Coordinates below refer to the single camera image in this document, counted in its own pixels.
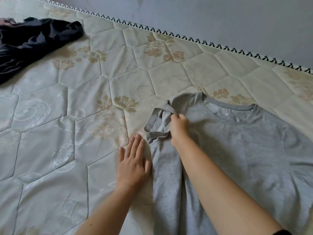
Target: finger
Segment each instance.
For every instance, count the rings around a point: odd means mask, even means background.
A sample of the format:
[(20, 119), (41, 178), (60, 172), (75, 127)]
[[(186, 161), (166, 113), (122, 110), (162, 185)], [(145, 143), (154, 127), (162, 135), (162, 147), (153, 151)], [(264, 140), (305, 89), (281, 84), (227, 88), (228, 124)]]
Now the finger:
[(145, 140), (142, 138), (139, 146), (137, 148), (137, 152), (136, 152), (136, 158), (141, 162), (142, 160), (142, 155), (143, 155), (143, 149), (145, 147)]
[(129, 157), (135, 158), (140, 141), (141, 141), (141, 135), (137, 134), (135, 137), (133, 146), (131, 147), (131, 154), (129, 155)]
[(186, 119), (187, 119), (187, 117), (184, 116), (183, 114), (178, 114), (178, 117), (179, 117), (180, 119), (182, 119), (182, 120), (186, 120)]
[(133, 146), (134, 141), (135, 141), (135, 137), (131, 137), (126, 148), (124, 158), (129, 158), (129, 155), (131, 154), (131, 147)]
[(150, 170), (151, 170), (151, 162), (148, 159), (146, 159), (146, 162), (145, 162), (145, 174), (149, 175), (150, 174)]
[(178, 118), (178, 116), (177, 116), (176, 114), (172, 114), (172, 115), (171, 115), (171, 119), (172, 119), (172, 120), (177, 119), (177, 118)]
[(125, 150), (122, 147), (120, 147), (118, 153), (119, 153), (118, 161), (120, 163), (124, 160)]

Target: mattress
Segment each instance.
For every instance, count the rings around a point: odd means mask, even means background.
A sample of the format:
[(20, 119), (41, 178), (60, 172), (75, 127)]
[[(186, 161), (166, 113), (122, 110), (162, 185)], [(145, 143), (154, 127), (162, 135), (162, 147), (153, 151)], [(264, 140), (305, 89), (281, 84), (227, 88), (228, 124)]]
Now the mattress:
[[(29, 16), (79, 21), (86, 34), (0, 86), (1, 235), (74, 234), (114, 190), (116, 150), (144, 135), (153, 109), (179, 93), (257, 103), (313, 141), (313, 76), (301, 67), (47, 0), (0, 0), (0, 17)], [(313, 233), (311, 218), (305, 234)], [(150, 179), (120, 234), (152, 228)]]

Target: gray t-shirt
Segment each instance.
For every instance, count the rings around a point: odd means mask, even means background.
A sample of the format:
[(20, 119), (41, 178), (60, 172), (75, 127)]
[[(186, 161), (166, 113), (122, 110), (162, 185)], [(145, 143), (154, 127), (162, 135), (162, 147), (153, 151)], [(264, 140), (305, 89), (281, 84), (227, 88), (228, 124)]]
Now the gray t-shirt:
[(217, 234), (171, 145), (175, 113), (187, 116), (191, 138), (217, 166), (285, 229), (303, 232), (313, 204), (313, 143), (258, 105), (234, 106), (197, 93), (178, 95), (154, 109), (145, 127), (155, 235)]

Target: person's left arm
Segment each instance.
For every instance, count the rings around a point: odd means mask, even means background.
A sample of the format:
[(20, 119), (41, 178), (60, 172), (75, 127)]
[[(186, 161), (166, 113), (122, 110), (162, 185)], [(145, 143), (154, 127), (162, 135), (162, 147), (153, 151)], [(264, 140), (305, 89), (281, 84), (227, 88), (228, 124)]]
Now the person's left arm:
[(119, 149), (116, 189), (96, 212), (78, 229), (75, 235), (118, 235), (131, 203), (147, 181), (151, 162), (143, 166), (144, 139), (132, 137), (126, 151)]

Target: crew neckline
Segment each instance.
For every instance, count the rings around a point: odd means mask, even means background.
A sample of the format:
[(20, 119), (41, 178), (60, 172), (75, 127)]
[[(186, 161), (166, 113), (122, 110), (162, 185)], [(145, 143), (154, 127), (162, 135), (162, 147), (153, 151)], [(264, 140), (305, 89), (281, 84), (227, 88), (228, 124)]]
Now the crew neckline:
[[(253, 119), (255, 118), (257, 113), (260, 111), (260, 107), (257, 104), (252, 104), (252, 105), (249, 105), (249, 106), (234, 106), (234, 105), (231, 105), (231, 104), (227, 104), (227, 103), (224, 103), (224, 102), (219, 102), (217, 100), (211, 99), (211, 98), (207, 97), (203, 92), (197, 93), (197, 98), (198, 98), (198, 101), (199, 101), (200, 105), (202, 106), (202, 108), (212, 118), (214, 118), (216, 121), (221, 122), (223, 124), (228, 124), (228, 125), (245, 125), (245, 124), (253, 121)], [(214, 105), (221, 106), (221, 107), (228, 108), (228, 109), (232, 109), (232, 110), (242, 110), (242, 111), (249, 111), (249, 110), (251, 110), (252, 112), (245, 120), (242, 120), (242, 121), (231, 121), (231, 120), (223, 119), (223, 118), (217, 116), (216, 114), (214, 114), (205, 105), (204, 102), (212, 103)]]

